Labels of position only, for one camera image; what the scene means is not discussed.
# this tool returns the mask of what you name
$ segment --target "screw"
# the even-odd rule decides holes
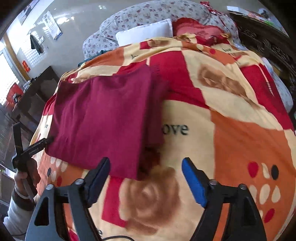
[[[79,179],[77,179],[76,181],[75,181],[75,184],[76,185],[80,185],[80,184],[82,184],[84,182],[84,180],[82,179],[82,178],[79,178]]]
[[[47,187],[46,187],[46,190],[51,190],[54,188],[54,185],[53,184],[48,184]]]
[[[247,186],[245,184],[240,184],[239,188],[242,190],[247,190]]]
[[[209,184],[211,184],[211,185],[217,185],[217,181],[215,179],[211,179],[209,181]]]
[[[97,231],[98,231],[98,233],[99,233],[99,235],[100,235],[100,236],[102,236],[102,235],[103,235],[103,232],[102,232],[102,230],[100,230],[100,229],[97,229]]]

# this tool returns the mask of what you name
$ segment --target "pillow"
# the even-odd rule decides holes
[[[185,33],[195,34],[207,40],[211,38],[211,36],[220,35],[224,32],[217,26],[205,26],[192,18],[180,18],[173,22],[174,36],[180,36]]]
[[[172,20],[170,18],[157,23],[145,24],[121,31],[116,34],[119,46],[143,42],[155,37],[173,37]]]

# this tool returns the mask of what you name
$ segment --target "wooden table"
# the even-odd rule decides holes
[[[29,110],[32,105],[31,98],[32,96],[37,95],[44,102],[44,105],[45,105],[45,103],[48,101],[48,98],[46,98],[46,96],[42,93],[42,91],[40,90],[40,87],[45,80],[52,80],[52,79],[54,79],[56,83],[59,82],[58,76],[56,75],[52,67],[49,66],[38,77],[36,77],[34,81],[32,81],[30,87],[24,93],[20,101],[15,105],[10,115],[15,122],[19,122],[21,115],[24,115],[25,117],[28,118],[29,121],[33,122],[35,125],[39,124],[40,120],[34,119],[34,117],[29,113]],[[32,131],[28,127],[26,127],[24,124],[22,124],[22,127],[26,131],[32,133]]]

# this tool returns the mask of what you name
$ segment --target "wall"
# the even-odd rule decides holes
[[[9,27],[7,34],[20,62],[26,60],[31,71],[30,78],[38,76],[49,65],[61,77],[65,72],[77,68],[84,60],[82,44],[91,34],[99,29],[101,23],[112,14],[145,0],[40,0],[26,18],[23,25],[18,18]],[[212,6],[226,12],[226,6],[238,6],[257,11],[262,4],[257,0],[212,0]],[[44,29],[42,16],[50,11],[63,32],[54,41]],[[44,53],[38,55],[31,50],[30,35],[44,36]]]

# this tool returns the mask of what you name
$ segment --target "hanging towel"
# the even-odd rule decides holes
[[[43,50],[39,45],[38,40],[31,34],[30,34],[30,40],[31,40],[31,49],[36,49],[39,55],[42,54]]]

